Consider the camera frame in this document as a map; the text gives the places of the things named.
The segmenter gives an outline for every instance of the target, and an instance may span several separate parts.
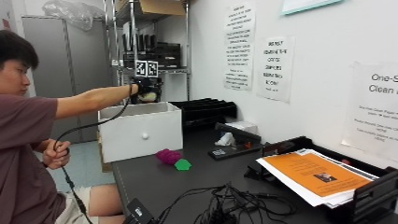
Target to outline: black table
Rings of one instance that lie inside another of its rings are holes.
[[[259,159],[257,153],[215,161],[208,156],[208,151],[212,150],[217,140],[219,132],[209,129],[184,133],[184,150],[180,152],[193,165],[185,172],[180,172],[175,166],[161,163],[155,155],[112,162],[127,215],[130,212],[126,207],[134,198],[139,198],[152,215],[159,217],[161,211],[187,190],[216,187],[232,182],[233,187],[243,191],[265,192],[289,198],[299,207],[297,213],[289,217],[273,216],[281,218],[287,223],[332,223],[327,219],[328,209],[313,208],[288,187],[244,177],[248,164]],[[165,223],[195,223],[199,214],[209,206],[211,198],[209,192],[185,197],[173,206]],[[269,203],[269,206],[280,211],[285,208],[277,203]],[[261,223],[259,212],[252,213],[252,218],[256,224]],[[263,214],[263,220],[264,223],[280,223],[268,219],[265,214]],[[240,223],[252,223],[248,215],[243,214]],[[398,215],[388,216],[378,223],[397,224]]]

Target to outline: maroon t-shirt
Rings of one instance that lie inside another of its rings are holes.
[[[54,224],[66,210],[31,144],[48,140],[56,99],[0,94],[0,223]]]

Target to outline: white cardboard box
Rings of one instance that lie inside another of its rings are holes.
[[[99,112],[99,121],[111,119],[123,106]],[[122,116],[100,125],[104,162],[183,149],[181,110],[167,102],[130,105]]]
[[[257,125],[251,123],[249,121],[237,121],[232,123],[225,123],[229,126],[233,126],[235,128],[241,129],[245,132],[257,134]]]

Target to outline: document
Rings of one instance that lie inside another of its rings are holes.
[[[354,190],[378,178],[312,149],[260,158],[257,162],[312,206],[325,204],[335,208],[349,202]]]

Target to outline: man's hair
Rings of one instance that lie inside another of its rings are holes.
[[[39,56],[31,43],[15,32],[0,30],[0,69],[8,60],[19,60],[36,69]]]

